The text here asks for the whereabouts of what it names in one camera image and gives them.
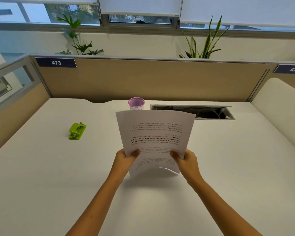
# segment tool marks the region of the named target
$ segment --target person's left hand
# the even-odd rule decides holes
[[[131,153],[131,156],[126,157],[125,151],[122,148],[121,150],[117,151],[116,157],[111,167],[110,173],[108,178],[112,178],[117,180],[119,184],[122,183],[124,177],[128,173],[132,163],[140,154],[140,150],[135,150]]]

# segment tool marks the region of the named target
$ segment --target hand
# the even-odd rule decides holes
[[[121,150],[117,151],[116,157],[111,167],[110,173],[108,178],[113,178],[117,180],[119,184],[122,183],[124,177],[128,173],[132,163],[140,154],[140,150],[135,150],[131,153],[131,156],[126,157],[125,151],[122,148]]]
[[[204,181],[199,171],[197,157],[192,151],[186,149],[184,159],[181,159],[174,151],[171,151],[170,155],[176,161],[181,174],[191,187],[199,181]]]

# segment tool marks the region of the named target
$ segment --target roller blind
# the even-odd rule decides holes
[[[183,0],[181,23],[295,26],[295,0]]]
[[[96,0],[0,0],[0,1],[9,1],[9,2],[22,2],[22,3],[78,3],[78,4],[92,4],[96,3]]]
[[[179,16],[181,0],[99,0],[102,14]]]

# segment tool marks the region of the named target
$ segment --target pen holder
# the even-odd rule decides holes
[[[139,97],[134,97],[129,99],[128,104],[130,106],[130,110],[143,110],[144,109],[144,99]]]

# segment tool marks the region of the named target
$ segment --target forearm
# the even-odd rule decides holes
[[[190,184],[225,236],[260,236],[244,218],[232,209],[203,179]]]
[[[66,236],[98,235],[118,187],[119,182],[108,177]]]

